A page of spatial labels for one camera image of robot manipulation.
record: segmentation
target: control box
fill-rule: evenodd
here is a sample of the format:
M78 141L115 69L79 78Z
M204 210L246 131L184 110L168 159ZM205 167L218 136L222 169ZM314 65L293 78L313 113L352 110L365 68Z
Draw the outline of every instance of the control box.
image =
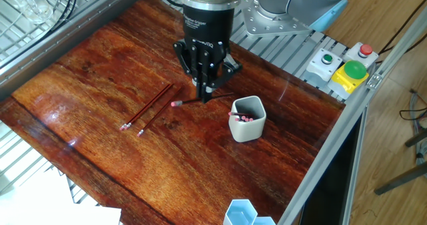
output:
M324 87L341 65L342 59L331 51L319 49L309 62L302 79L316 87Z
M368 69L378 59L378 54L372 51L370 45L357 42L353 48L347 51L342 59L344 62L351 60L359 61Z
M331 80L328 82L328 87L337 93L340 97L348 99L353 91L362 84L369 74L366 67L359 61L348 61L341 66Z

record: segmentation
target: table leg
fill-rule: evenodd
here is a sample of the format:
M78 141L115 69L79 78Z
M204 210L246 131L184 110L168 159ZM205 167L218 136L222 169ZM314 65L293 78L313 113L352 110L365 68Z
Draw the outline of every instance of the table leg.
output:
M427 174L427 162L423 163L420 166L416 166L415 168L412 168L411 170L391 179L383 186L376 188L374 192L377 195L381 195L384 192L388 192L393 188L397 188L398 186L405 184L406 182L409 182L410 180L413 180L424 174Z
M416 134L415 136L410 138L408 141L405 142L405 145L407 147L412 147L413 145L417 144L418 142L421 142L425 138L427 138L427 130L423 130L419 134Z

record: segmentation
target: white paper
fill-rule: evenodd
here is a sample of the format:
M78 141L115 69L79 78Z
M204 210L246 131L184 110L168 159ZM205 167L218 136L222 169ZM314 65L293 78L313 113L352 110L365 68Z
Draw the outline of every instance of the white paper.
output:
M66 176L49 170L0 196L0 225L118 225L121 209L73 203Z
M56 169L32 176L22 186L0 196L0 214L9 206L62 206L73 204L66 176Z

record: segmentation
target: red button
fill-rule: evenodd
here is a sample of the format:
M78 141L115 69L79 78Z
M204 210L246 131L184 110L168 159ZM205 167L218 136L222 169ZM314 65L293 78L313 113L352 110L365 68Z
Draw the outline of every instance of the red button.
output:
M368 44L362 45L360 47L360 53L362 53L364 55L370 55L370 54L372 54L372 47Z

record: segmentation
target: green button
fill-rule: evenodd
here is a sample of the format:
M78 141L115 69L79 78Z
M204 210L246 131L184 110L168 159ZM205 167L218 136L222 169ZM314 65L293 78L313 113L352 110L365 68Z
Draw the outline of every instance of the green button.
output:
M322 57L322 62L325 63L326 65L329 65L332 63L333 59L334 58L331 55L326 54Z
M323 56L323 58L324 58L326 61L329 61L329 62L331 62L331 61L332 61L332 56L331 56L331 55L325 55L325 56Z
M344 65L344 71L353 79L362 79L366 75L366 68L359 61L348 61Z

